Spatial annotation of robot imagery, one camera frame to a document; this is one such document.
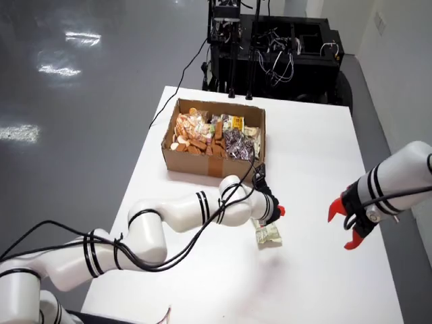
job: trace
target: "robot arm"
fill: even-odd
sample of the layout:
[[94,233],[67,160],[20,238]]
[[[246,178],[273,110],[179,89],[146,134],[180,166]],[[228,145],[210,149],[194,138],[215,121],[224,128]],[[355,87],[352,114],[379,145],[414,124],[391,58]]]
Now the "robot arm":
[[[177,232],[201,226],[219,208],[221,199],[227,197],[239,181],[237,176],[231,175],[221,182],[219,190],[201,191],[177,200],[138,201],[128,215],[129,232],[122,243],[146,263],[163,262],[167,257],[167,245],[162,222],[166,222]],[[243,198],[250,191],[250,188],[241,186],[229,201]],[[255,190],[246,200],[226,208],[213,222],[240,226],[253,218],[267,225],[279,219],[281,210],[277,206],[277,199],[267,186],[263,188],[263,192]],[[2,277],[1,274],[10,269],[26,268],[35,271],[41,279],[50,277],[54,285],[62,291],[71,290],[112,269],[140,271],[120,250],[114,251],[111,245],[91,242],[93,235],[112,242],[115,239],[106,231],[96,229],[89,237],[77,238],[77,241],[82,242],[80,245],[22,256],[0,264],[0,291],[8,285],[8,279],[13,277]]]
[[353,231],[345,248],[352,250],[380,221],[397,220],[397,214],[431,197],[432,147],[412,142],[351,184],[331,204],[328,221],[336,213],[346,216],[344,227]]

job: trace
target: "white wall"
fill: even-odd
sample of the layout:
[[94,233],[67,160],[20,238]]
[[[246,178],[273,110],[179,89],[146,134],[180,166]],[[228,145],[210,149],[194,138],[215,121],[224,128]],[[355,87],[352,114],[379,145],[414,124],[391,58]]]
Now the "white wall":
[[375,0],[308,0],[306,15],[328,18],[339,31],[345,53],[357,54]]
[[[383,36],[375,27],[376,11],[387,24]],[[413,140],[432,145],[431,16],[431,0],[377,0],[358,52],[393,153]],[[432,263],[432,200],[413,212]]]
[[324,0],[308,0],[306,15],[310,18],[320,18],[323,12]]
[[[242,5],[242,14],[254,15],[255,9],[257,8],[257,0],[242,0],[243,3],[253,7],[254,9],[248,9]],[[269,10],[267,9],[268,0],[261,1],[261,6],[259,10],[260,16],[267,16]],[[270,0],[270,14],[272,16],[283,16],[285,9],[285,0]]]

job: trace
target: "cable bundle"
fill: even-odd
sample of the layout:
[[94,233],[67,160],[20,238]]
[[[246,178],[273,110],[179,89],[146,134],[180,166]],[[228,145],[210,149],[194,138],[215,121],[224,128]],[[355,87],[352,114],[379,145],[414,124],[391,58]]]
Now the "cable bundle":
[[[292,59],[292,53],[289,54],[290,60],[285,67],[285,71],[283,71],[283,74],[280,76],[278,73],[275,72],[275,67],[276,67],[277,61],[279,61],[279,58],[283,52],[282,51],[279,52],[279,55],[277,56],[277,59],[276,59],[275,63],[273,64],[273,67],[271,69],[268,69],[268,70],[266,70],[264,67],[264,59],[263,59],[263,56],[261,55],[260,51],[256,50],[256,52],[259,55],[259,59],[258,59],[259,65],[260,65],[261,69],[264,71],[264,73],[267,77],[267,83],[270,84],[270,86],[276,87],[279,82],[288,83],[289,81],[292,80],[292,77],[294,76],[294,60]],[[289,77],[285,77],[286,72],[288,71],[288,68],[290,66],[291,66],[291,74]]]
[[[199,231],[194,235],[194,237],[191,239],[191,241],[189,242],[189,244],[179,253],[177,253],[175,256],[171,257],[169,260],[166,260],[165,262],[159,263],[159,264],[150,264],[150,263],[146,263],[144,261],[142,261],[140,258],[138,258],[138,256],[136,254],[134,254],[128,246],[126,246],[124,243],[120,242],[120,240],[114,240],[114,241],[110,241],[106,238],[102,238],[100,236],[96,236],[92,233],[84,233],[84,232],[80,232],[77,231],[76,229],[73,229],[69,226],[66,226],[62,223],[59,223],[57,221],[52,221],[52,220],[46,220],[46,221],[42,221],[38,224],[36,224],[34,227],[32,227],[30,230],[28,230],[23,236],[21,236],[21,238],[19,238],[17,241],[15,241],[1,256],[0,256],[0,263],[5,262],[7,260],[10,259],[14,259],[14,258],[18,258],[18,257],[22,257],[24,255],[29,255],[29,254],[34,254],[34,253],[39,253],[39,252],[47,252],[47,251],[52,251],[52,250],[62,250],[64,248],[70,248],[73,246],[81,246],[83,244],[87,245],[87,244],[104,244],[104,245],[111,245],[112,247],[114,247],[114,255],[117,254],[117,250],[122,251],[126,257],[134,264],[136,265],[139,269],[143,270],[143,271],[148,271],[148,272],[162,272],[168,269],[171,269],[172,267],[174,267],[175,265],[177,265],[178,263],[180,263],[182,260],[184,260],[184,258],[186,258],[188,256],[188,254],[190,253],[190,251],[193,249],[194,245],[196,244],[196,241],[199,239],[200,235],[203,233],[203,231],[205,230],[205,228],[216,218],[219,216],[219,214],[223,213],[225,211],[225,209],[227,209],[229,206],[232,206],[234,204],[240,203],[243,200],[248,199],[252,193],[254,192],[255,188],[254,186],[252,187],[252,190],[243,198],[232,201],[232,202],[228,202],[230,200],[230,198],[233,196],[233,194],[237,191],[237,189],[243,184],[244,180],[246,179],[246,177],[248,176],[249,172],[252,170],[252,168],[254,169],[254,165],[253,162],[255,161],[255,150],[252,148],[252,161],[250,162],[250,167],[248,169],[248,171],[243,175],[242,179],[240,179],[240,181],[234,186],[234,189],[231,191],[231,193],[228,195],[228,197],[226,199],[223,199],[220,201],[220,205],[219,208],[207,219],[207,221],[202,225],[202,227],[199,229]],[[134,217],[140,216],[141,214],[143,214],[142,212],[137,213],[137,215],[135,215]],[[9,255],[9,252],[15,248],[23,239],[25,239],[27,236],[29,236],[32,232],[34,232],[35,230],[37,230],[39,227],[46,225],[46,224],[51,224],[60,228],[63,228],[64,230],[67,230],[73,234],[76,234],[78,236],[82,236],[82,240],[74,240],[73,242],[67,243],[67,244],[63,244],[63,245],[56,245],[56,246],[47,246],[44,248],[36,248],[33,250],[28,250],[25,252],[20,252],[20,253],[16,253],[16,254],[12,254]]]

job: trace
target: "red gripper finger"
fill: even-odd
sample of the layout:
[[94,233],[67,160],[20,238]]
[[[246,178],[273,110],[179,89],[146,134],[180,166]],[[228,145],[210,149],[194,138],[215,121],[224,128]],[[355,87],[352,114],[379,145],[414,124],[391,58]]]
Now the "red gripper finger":
[[346,216],[346,210],[340,197],[333,201],[330,205],[328,222],[330,222],[337,213]]
[[358,235],[356,231],[352,231],[352,241],[345,244],[347,250],[354,250],[357,246],[359,246],[363,242],[363,239]]

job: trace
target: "packing tape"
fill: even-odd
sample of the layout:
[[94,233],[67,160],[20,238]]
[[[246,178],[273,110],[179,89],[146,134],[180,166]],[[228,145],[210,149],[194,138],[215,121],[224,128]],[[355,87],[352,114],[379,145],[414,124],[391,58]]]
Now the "packing tape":
[[217,157],[209,157],[209,170],[207,174],[211,177],[222,178],[223,159],[218,159]]

